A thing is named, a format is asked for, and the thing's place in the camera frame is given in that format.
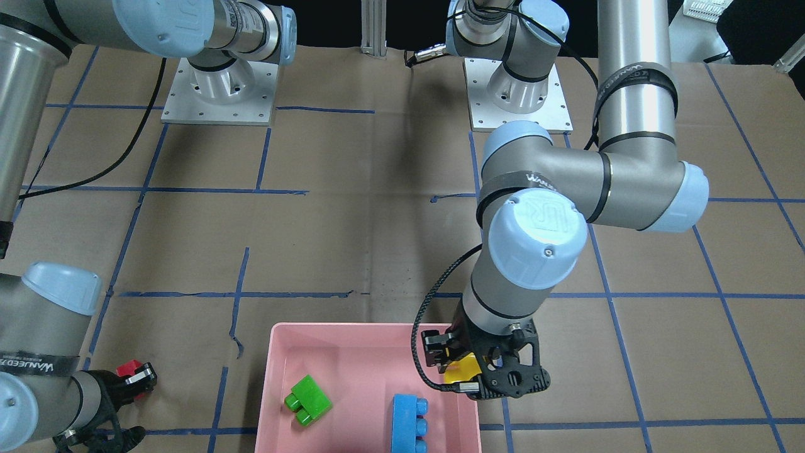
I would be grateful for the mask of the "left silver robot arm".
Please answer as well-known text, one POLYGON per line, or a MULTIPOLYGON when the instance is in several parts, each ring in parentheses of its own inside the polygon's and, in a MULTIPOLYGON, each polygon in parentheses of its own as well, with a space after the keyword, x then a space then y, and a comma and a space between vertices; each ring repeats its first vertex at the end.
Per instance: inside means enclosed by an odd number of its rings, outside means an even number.
POLYGON ((679 95, 670 68, 665 1, 597 4, 591 137, 556 147, 535 121, 487 138, 475 209, 479 253, 451 326, 419 331, 426 308, 469 253, 435 282, 414 319, 411 352, 428 387, 473 400, 546 390, 533 315, 578 261, 587 227, 686 232, 709 197, 700 167, 679 160, 679 95))

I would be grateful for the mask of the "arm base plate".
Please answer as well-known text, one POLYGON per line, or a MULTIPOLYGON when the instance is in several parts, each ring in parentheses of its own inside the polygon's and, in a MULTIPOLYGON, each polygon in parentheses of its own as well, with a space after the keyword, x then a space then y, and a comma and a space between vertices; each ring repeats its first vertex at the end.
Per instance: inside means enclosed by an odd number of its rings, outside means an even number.
POLYGON ((229 68, 202 71, 179 61, 162 120, 184 125, 270 126, 281 68, 238 59, 229 68))
POLYGON ((552 134, 574 130, 555 65, 537 82, 512 78, 497 60, 465 58, 464 69, 472 131, 492 132, 516 120, 552 134))

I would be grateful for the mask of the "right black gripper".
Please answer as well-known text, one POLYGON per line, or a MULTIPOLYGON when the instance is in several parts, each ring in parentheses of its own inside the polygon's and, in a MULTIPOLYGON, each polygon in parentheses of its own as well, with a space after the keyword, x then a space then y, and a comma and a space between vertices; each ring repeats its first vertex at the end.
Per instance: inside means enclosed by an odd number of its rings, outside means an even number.
POLYGON ((77 372, 72 381, 80 393, 77 418, 53 442, 58 452, 72 452, 84 445, 89 452, 130 452, 146 436, 141 425, 121 427, 118 410, 132 404, 141 394, 151 393, 157 384, 157 373, 151 363, 143 363, 141 371, 128 379, 106 371, 77 372))

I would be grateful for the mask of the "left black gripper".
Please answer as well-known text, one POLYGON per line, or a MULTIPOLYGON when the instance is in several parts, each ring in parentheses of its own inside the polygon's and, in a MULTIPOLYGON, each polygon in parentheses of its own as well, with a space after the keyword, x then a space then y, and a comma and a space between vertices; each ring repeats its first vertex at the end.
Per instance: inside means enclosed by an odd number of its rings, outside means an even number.
POLYGON ((426 366, 446 368, 474 353, 481 369, 476 376, 455 383, 455 392, 473 400, 521 398, 551 385, 540 364, 540 342, 532 319, 493 335, 461 318, 443 330, 420 333, 426 366))

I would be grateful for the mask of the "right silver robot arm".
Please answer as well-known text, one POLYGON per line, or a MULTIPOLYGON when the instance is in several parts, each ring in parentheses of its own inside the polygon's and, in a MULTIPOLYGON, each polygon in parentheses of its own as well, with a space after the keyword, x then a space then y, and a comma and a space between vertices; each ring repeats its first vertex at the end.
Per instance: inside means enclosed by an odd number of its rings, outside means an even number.
MULTIPOLYGON (((189 58, 202 98, 225 101, 253 86, 251 62, 292 63, 296 38, 293 9, 265 1, 3 1, 2 253, 48 90, 75 46, 189 58)), ((143 440, 118 410, 153 391, 153 366, 79 370, 102 287, 94 272, 52 262, 2 275, 2 451, 50 438, 60 452, 127 452, 143 440)))

